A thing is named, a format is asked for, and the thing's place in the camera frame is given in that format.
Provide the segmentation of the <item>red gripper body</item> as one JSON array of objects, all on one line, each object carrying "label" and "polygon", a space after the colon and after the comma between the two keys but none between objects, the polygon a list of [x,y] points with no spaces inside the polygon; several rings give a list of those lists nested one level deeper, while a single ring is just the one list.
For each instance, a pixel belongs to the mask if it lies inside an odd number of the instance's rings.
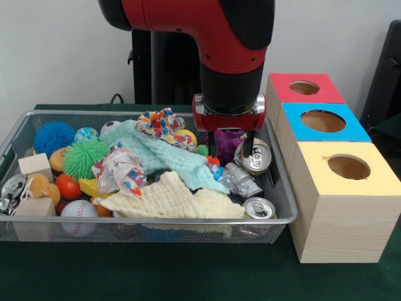
[{"label": "red gripper body", "polygon": [[203,103],[203,95],[195,94],[192,100],[194,122],[199,131],[259,130],[266,119],[266,97],[259,93],[250,111],[239,115],[219,115]]}]

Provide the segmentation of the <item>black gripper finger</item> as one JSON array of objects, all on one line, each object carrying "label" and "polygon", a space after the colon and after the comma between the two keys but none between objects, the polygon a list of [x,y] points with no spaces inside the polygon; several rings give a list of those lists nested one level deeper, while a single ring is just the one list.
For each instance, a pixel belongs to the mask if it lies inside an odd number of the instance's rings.
[{"label": "black gripper finger", "polygon": [[253,153],[253,143],[254,143],[255,131],[249,130],[249,131],[245,131],[245,133],[246,133],[246,138],[244,139],[244,143],[243,143],[243,157],[248,158]]},{"label": "black gripper finger", "polygon": [[216,132],[209,131],[207,133],[208,137],[208,147],[210,156],[218,156],[218,141],[216,139]]}]

